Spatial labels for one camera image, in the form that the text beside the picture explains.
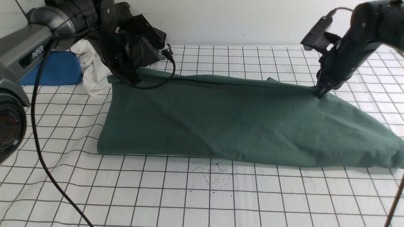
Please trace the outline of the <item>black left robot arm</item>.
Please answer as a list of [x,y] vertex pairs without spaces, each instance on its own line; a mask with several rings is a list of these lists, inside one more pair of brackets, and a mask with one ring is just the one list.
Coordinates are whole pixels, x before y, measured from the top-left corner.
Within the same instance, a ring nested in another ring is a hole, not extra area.
[[117,65],[114,57],[128,50],[116,32],[120,21],[132,17],[127,2],[114,0],[47,0],[33,10],[26,27],[1,38],[1,162],[22,143],[27,128],[25,107],[30,105],[20,80],[52,50],[65,51],[87,40],[102,60]]

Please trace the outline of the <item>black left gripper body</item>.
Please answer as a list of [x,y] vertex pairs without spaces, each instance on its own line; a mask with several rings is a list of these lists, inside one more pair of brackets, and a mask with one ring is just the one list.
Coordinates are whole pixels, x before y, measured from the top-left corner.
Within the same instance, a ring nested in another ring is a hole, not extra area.
[[142,32],[134,19],[99,19],[95,51],[110,72],[129,86],[137,86],[142,64]]

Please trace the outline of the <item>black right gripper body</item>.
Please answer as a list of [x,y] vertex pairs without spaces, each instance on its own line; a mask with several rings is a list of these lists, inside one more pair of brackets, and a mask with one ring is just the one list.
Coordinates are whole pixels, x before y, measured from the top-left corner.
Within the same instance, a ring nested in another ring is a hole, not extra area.
[[319,61],[318,81],[312,93],[318,99],[331,90],[339,89],[382,44],[373,35],[352,30],[348,30],[342,38],[330,32],[325,32],[324,36],[333,47]]

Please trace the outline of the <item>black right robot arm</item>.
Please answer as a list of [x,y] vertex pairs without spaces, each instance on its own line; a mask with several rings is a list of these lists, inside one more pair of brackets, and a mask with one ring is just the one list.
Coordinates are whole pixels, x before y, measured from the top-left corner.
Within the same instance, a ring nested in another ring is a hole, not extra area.
[[318,21],[301,44],[322,54],[313,95],[321,99],[339,89],[379,46],[403,52],[403,1],[377,0],[358,4],[343,37],[327,32],[336,9]]

